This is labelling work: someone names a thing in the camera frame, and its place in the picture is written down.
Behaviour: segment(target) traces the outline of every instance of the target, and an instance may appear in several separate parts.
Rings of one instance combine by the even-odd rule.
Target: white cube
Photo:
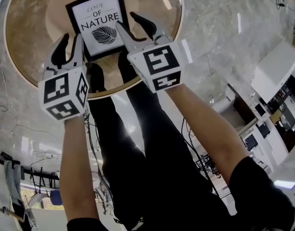
[[[176,42],[130,53],[127,58],[153,93],[184,82],[185,64]]]
[[[82,67],[54,75],[38,84],[41,109],[55,120],[84,114],[89,85]]]

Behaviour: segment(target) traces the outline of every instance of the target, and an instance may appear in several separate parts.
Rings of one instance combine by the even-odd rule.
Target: forearm
[[[235,166],[249,155],[236,130],[185,85],[167,93],[229,183]]]
[[[68,220],[99,218],[83,117],[70,119],[65,125],[60,190]]]

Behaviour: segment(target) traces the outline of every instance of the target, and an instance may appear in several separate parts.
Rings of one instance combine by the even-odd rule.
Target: desk
[[[42,80],[44,58],[64,33],[70,34],[70,44],[75,35],[65,8],[76,0],[11,0],[6,14],[5,44],[9,57],[19,74],[32,86]],[[181,26],[182,0],[125,0],[127,13],[147,12],[160,19],[176,38]],[[145,37],[142,28],[129,17],[131,31],[138,37]],[[105,75],[108,91],[90,93],[88,99],[111,96],[126,90],[141,81],[139,77],[123,84],[118,69],[119,53],[97,60]]]

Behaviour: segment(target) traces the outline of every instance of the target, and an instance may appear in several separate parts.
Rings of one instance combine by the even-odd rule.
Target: gray floor
[[[7,92],[0,71],[0,151],[10,153],[23,165],[46,171],[59,170],[63,126],[52,121],[39,107],[37,90],[15,71],[5,51],[3,22],[9,0],[0,6],[0,64],[5,73]],[[275,0],[185,0],[185,16],[180,39],[187,39],[194,63],[187,66],[187,85],[206,102],[219,98],[230,83],[247,101],[253,92],[249,83],[256,64],[282,40],[292,41],[295,14],[277,10]],[[161,104],[180,128],[182,116],[164,93]],[[131,137],[140,149],[143,141],[139,123],[125,93],[113,97]],[[48,133],[18,127],[16,124]],[[91,167],[95,161],[91,154]]]

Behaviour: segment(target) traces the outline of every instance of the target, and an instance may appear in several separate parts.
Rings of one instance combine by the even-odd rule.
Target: picture frame
[[[129,29],[124,0],[77,0],[66,10],[75,33],[82,34],[87,61],[122,51],[124,43],[115,25],[120,21]]]

